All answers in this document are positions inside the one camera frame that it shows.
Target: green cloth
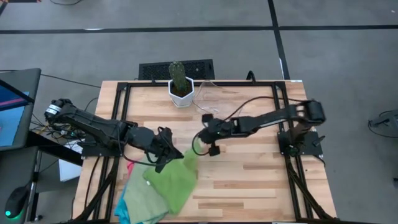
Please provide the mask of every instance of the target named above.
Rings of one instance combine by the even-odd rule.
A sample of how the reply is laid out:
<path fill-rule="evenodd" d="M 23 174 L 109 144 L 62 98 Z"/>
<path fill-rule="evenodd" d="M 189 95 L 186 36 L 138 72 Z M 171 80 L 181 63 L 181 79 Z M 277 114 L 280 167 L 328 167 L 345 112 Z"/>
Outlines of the green cloth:
<path fill-rule="evenodd" d="M 199 143 L 195 142 L 194 147 L 200 148 Z M 172 160 L 161 173 L 156 173 L 153 167 L 144 172 L 144 178 L 164 198 L 171 214 L 178 214 L 181 211 L 195 188 L 197 166 L 197 155 L 193 150 L 188 150 L 183 159 Z"/>
<path fill-rule="evenodd" d="M 157 223 L 169 211 L 165 200 L 149 185 L 142 177 L 148 166 L 134 164 L 134 169 L 126 184 L 124 201 L 129 212 L 130 222 L 135 223 Z"/>

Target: white paper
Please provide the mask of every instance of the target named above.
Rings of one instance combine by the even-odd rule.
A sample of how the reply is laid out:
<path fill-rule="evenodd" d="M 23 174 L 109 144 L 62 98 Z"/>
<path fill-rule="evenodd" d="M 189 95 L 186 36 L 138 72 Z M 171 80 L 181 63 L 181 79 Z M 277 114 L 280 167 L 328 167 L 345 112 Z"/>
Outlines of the white paper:
<path fill-rule="evenodd" d="M 81 154 L 81 150 L 83 148 L 76 144 L 76 142 L 78 142 L 78 141 L 79 140 L 66 143 L 66 145 L 64 145 L 64 146 L 69 149 L 70 149 L 70 147 L 72 147 L 73 151 L 79 152 Z M 60 180 L 62 182 L 71 180 L 73 178 L 80 176 L 81 166 L 72 164 L 70 162 L 67 162 L 67 161 L 64 161 L 61 159 L 59 160 L 59 164 L 60 164 Z"/>

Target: computer screen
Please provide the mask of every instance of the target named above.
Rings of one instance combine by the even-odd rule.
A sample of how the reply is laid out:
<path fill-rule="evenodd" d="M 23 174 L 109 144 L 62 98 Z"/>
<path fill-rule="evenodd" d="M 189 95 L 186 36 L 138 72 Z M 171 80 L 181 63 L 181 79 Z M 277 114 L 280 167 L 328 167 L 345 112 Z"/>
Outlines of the computer screen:
<path fill-rule="evenodd" d="M 8 88 L 8 84 L 0 80 L 0 111 L 26 106 L 29 101 Z"/>

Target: white pot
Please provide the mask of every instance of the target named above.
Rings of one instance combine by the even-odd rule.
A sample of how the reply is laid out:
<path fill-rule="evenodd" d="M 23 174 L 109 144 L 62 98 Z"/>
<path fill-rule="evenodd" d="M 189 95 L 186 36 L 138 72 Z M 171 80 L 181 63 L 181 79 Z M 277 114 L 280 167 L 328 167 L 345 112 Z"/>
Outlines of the white pot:
<path fill-rule="evenodd" d="M 192 91 L 184 97 L 176 96 L 171 92 L 173 80 L 169 81 L 169 95 L 174 105 L 178 108 L 189 107 L 193 101 L 193 97 L 195 96 L 195 89 L 193 88 L 193 80 L 188 77 L 185 78 L 192 84 Z"/>

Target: wooden table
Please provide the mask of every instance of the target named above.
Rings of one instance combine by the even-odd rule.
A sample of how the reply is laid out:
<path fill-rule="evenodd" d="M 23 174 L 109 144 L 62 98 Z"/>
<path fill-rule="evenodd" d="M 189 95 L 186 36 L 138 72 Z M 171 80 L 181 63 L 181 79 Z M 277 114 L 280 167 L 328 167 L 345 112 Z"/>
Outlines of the wooden table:
<path fill-rule="evenodd" d="M 103 82 L 99 93 L 96 115 L 110 119 L 118 82 Z M 306 99 L 302 82 L 286 81 L 289 98 Z M 203 96 L 211 105 L 218 105 L 215 116 L 226 117 L 244 101 L 255 96 L 272 96 L 271 88 L 265 86 L 223 87 L 223 89 L 202 89 Z M 123 101 L 119 105 L 120 119 Z M 244 107 L 240 116 L 257 116 L 275 110 L 274 100 L 256 100 Z M 185 152 L 190 149 L 192 137 L 203 128 L 203 111 L 195 105 L 177 109 L 167 94 L 167 87 L 134 87 L 131 89 L 127 120 L 153 129 L 158 126 L 169 127 L 173 132 L 173 143 L 177 149 Z M 294 221 L 294 212 L 284 158 L 279 153 L 277 126 L 263 128 L 256 134 L 243 139 L 224 139 L 218 141 L 221 154 L 215 157 L 199 158 L 198 184 L 183 210 L 177 217 L 168 215 L 165 222 L 271 222 Z M 126 155 L 132 159 L 143 156 L 142 151 L 128 146 Z M 73 206 L 73 215 L 77 217 L 84 207 L 86 189 L 96 158 L 86 159 L 83 164 Z M 312 156 L 302 156 L 303 168 L 309 191 L 325 209 L 335 216 L 328 180 L 323 164 Z M 101 172 L 100 159 L 90 188 L 89 201 L 97 191 Z M 116 206 L 124 185 L 127 182 L 126 161 L 119 163 L 116 194 L 113 208 Z M 301 192 L 298 190 L 300 210 L 305 216 Z M 104 217 L 108 192 L 103 196 L 100 218 Z M 112 211 L 111 222 L 118 222 Z"/>

